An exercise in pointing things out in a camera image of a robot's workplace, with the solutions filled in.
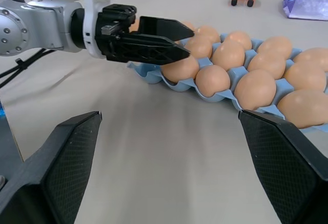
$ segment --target white table surface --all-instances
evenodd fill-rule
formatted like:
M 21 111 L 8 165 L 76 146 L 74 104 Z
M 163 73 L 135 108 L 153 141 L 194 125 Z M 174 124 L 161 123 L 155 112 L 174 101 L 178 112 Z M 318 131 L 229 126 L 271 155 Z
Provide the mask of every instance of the white table surface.
M 253 38 L 288 36 L 295 47 L 326 46 L 327 22 L 286 19 L 282 0 L 254 8 L 229 0 L 115 0 L 139 14 L 241 29 Z M 15 57 L 0 60 L 1 72 Z M 101 110 L 103 121 L 76 223 L 280 223 L 256 176 L 237 111 L 192 92 L 148 85 L 124 64 L 86 51 L 42 58 L 1 89 L 24 158 L 71 116 Z M 323 133 L 308 134 L 327 149 Z

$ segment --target brown egg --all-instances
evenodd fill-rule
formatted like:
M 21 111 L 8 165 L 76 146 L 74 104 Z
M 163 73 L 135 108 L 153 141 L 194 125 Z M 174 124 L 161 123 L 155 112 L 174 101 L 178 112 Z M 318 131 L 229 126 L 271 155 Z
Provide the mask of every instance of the brown egg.
M 212 56 L 212 63 L 223 67 L 226 71 L 242 66 L 244 60 L 245 51 L 243 46 L 232 40 L 223 42 Z
M 193 56 L 189 56 L 188 58 L 182 59 L 180 61 L 165 64 L 160 66 L 162 70 L 163 76 L 174 82 L 177 83 L 179 80 L 195 78 L 196 74 L 199 70 L 199 64 L 197 59 Z
M 228 36 L 224 39 L 224 41 L 226 40 L 237 41 L 238 43 L 242 44 L 246 51 L 251 50 L 252 48 L 251 38 L 243 31 L 234 31 L 229 33 Z
M 212 44 L 220 42 L 220 34 L 211 26 L 201 26 L 196 29 L 196 34 L 205 35 Z
M 278 103 L 278 109 L 298 128 L 328 123 L 328 95 L 318 90 L 297 90 Z
M 318 65 L 307 61 L 293 64 L 284 78 L 295 90 L 313 89 L 323 92 L 327 86 L 326 73 Z
M 310 61 L 318 64 L 324 72 L 328 72 L 328 48 L 311 48 L 298 54 L 294 62 Z
M 196 75 L 195 83 L 199 92 L 205 97 L 212 97 L 215 93 L 230 88 L 228 73 L 216 65 L 202 68 Z
M 184 22 L 182 22 L 182 24 L 186 25 L 188 28 L 190 28 L 193 31 L 195 31 L 195 29 L 196 29 L 195 26 L 191 22 L 184 21 Z
M 276 94 L 273 77 L 262 69 L 244 75 L 237 83 L 234 95 L 245 110 L 269 106 Z
M 247 70 L 263 69 L 268 71 L 274 79 L 280 79 L 286 69 L 286 60 L 276 51 L 264 51 L 253 57 Z
M 264 41 L 257 49 L 257 53 L 267 50 L 275 50 L 281 53 L 285 59 L 289 59 L 292 54 L 293 46 L 288 38 L 284 36 L 274 36 Z
M 140 19 L 139 19 L 139 18 L 136 18 L 134 24 L 132 24 L 132 25 L 129 27 L 129 31 L 130 31 L 130 32 L 138 31 L 138 29 L 139 29 L 139 23 L 140 23 Z
M 212 44 L 209 39 L 203 35 L 192 37 L 184 46 L 195 58 L 211 57 Z

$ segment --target purple plastic bag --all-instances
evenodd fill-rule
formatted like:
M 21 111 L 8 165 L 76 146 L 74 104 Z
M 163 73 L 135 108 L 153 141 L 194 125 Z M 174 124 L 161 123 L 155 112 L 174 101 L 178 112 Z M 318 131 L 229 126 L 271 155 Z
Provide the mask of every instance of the purple plastic bag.
M 288 18 L 328 21 L 328 0 L 283 0 Z

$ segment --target blue egg carton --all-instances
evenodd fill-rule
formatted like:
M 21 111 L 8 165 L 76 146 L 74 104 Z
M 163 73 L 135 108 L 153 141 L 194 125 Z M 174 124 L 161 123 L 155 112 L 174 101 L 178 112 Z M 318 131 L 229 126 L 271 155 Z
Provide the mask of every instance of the blue egg carton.
M 224 39 L 226 38 L 228 34 L 222 34 L 220 36 L 221 38 L 221 42 L 224 41 Z M 189 39 L 183 39 L 180 42 L 182 43 L 182 45 L 185 45 L 188 42 Z M 136 71 L 136 73 L 147 83 L 149 84 L 156 84 L 159 83 L 160 81 L 164 81 L 165 84 L 171 88 L 174 91 L 177 92 L 184 92 L 190 88 L 194 88 L 197 92 L 197 94 L 205 101 L 207 102 L 211 102 L 211 103 L 216 103 L 219 102 L 225 98 L 228 98 L 232 101 L 232 104 L 234 105 L 234 107 L 237 110 L 241 110 L 241 106 L 238 103 L 238 100 L 236 99 L 236 97 L 233 95 L 235 88 L 237 86 L 237 83 L 239 82 L 239 80 L 248 73 L 247 71 L 247 67 L 249 65 L 249 63 L 251 62 L 251 60 L 253 59 L 253 57 L 257 54 L 256 50 L 257 48 L 263 43 L 263 40 L 259 40 L 259 39 L 252 39 L 252 49 L 248 50 L 245 52 L 245 61 L 244 61 L 244 65 L 238 68 L 232 68 L 228 71 L 228 75 L 230 77 L 231 80 L 231 87 L 228 90 L 222 91 L 222 92 L 217 92 L 215 93 L 212 97 L 205 97 L 203 96 L 194 80 L 192 78 L 189 79 L 185 79 L 185 80 L 180 80 L 178 83 L 172 83 L 171 81 L 169 81 L 168 79 L 166 79 L 160 70 L 160 66 L 158 65 L 152 65 L 152 64 L 140 64 L 140 65 L 135 65 L 134 63 L 129 63 L 128 67 L 131 69 L 134 69 Z M 216 43 L 213 44 L 213 52 L 219 47 L 221 43 Z M 295 56 L 297 56 L 300 52 L 302 52 L 302 50 L 300 49 L 296 49 L 293 48 L 292 54 L 290 59 L 288 59 L 286 61 L 286 70 L 288 68 L 290 68 L 294 62 L 293 59 Z M 201 58 L 198 59 L 198 63 L 199 63 L 199 67 L 204 68 L 208 65 L 212 65 L 211 60 L 208 57 L 205 58 Z M 275 116 L 278 116 L 282 119 L 285 119 L 285 116 L 278 110 L 277 108 L 277 104 L 279 103 L 279 101 L 286 96 L 287 94 L 291 93 L 294 91 L 294 88 L 287 82 L 286 79 L 282 78 L 282 79 L 278 79 L 276 80 L 276 87 L 277 87 L 277 91 L 275 94 L 275 97 L 271 103 L 271 105 L 266 106 L 266 107 L 260 107 L 258 108 L 256 111 L 260 112 L 260 113 L 268 113 L 268 114 L 272 114 Z M 323 132 L 327 132 L 328 133 L 328 124 L 324 124 L 324 125 L 320 125 L 320 126 L 312 126 L 309 128 L 305 128 L 305 129 L 300 129 L 302 132 L 309 132 L 309 131 L 313 131 L 315 129 L 318 129 L 320 131 Z

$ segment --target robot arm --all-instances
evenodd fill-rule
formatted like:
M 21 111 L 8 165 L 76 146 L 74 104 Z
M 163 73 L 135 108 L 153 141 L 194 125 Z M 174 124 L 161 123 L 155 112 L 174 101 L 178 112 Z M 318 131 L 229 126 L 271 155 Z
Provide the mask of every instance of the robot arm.
M 140 18 L 138 32 L 129 33 L 136 8 L 109 5 L 110 0 L 80 3 L 0 0 L 0 55 L 13 56 L 32 48 L 67 52 L 87 49 L 96 58 L 117 62 L 167 64 L 189 56 L 174 43 L 193 31 L 175 20 Z

